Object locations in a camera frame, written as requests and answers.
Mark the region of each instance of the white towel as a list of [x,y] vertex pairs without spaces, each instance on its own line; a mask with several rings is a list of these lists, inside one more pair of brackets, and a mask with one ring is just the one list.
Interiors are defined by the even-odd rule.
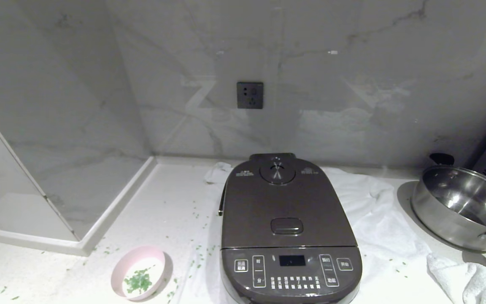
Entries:
[[429,270],[454,304],[486,304],[486,267],[429,254]]
[[[322,169],[339,196],[363,259],[363,276],[353,304],[450,303],[427,274],[429,247],[393,206],[394,188],[374,177],[334,168]],[[205,175],[212,208],[218,206],[230,171],[231,166],[218,163]],[[221,223],[221,217],[212,217],[209,234],[191,248],[189,273],[174,298],[176,303],[235,303],[220,279]]]

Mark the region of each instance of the electrical outlet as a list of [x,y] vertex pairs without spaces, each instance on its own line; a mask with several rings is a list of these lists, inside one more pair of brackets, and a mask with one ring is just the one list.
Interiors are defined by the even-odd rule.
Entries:
[[264,83],[238,82],[238,109],[263,109]]

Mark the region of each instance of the pot handle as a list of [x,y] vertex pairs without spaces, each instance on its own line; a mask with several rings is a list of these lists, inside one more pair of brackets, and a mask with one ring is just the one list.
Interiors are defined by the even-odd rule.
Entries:
[[436,164],[445,164],[447,166],[453,166],[455,158],[452,155],[445,153],[432,153],[429,158]]

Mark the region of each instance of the control panel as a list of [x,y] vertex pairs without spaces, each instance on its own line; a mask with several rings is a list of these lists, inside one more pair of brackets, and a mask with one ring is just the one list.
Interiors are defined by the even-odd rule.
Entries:
[[353,290],[361,279],[357,247],[221,250],[232,285],[260,294],[309,296]]

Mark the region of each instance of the pink bowl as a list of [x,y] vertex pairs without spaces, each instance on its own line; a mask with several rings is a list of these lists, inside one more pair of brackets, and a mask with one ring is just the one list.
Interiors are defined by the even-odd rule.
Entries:
[[[157,266],[161,269],[160,271],[156,272],[156,275],[150,277],[152,285],[143,294],[133,297],[127,296],[123,290],[123,280],[125,279],[125,275],[127,275],[127,272],[129,272],[133,265],[146,258],[156,258],[159,260],[160,264],[157,264]],[[128,300],[143,300],[148,296],[151,296],[153,292],[161,285],[165,263],[164,252],[162,252],[162,250],[158,250],[153,246],[137,247],[125,254],[116,264],[116,267],[114,267],[111,279],[112,289],[116,294]]]

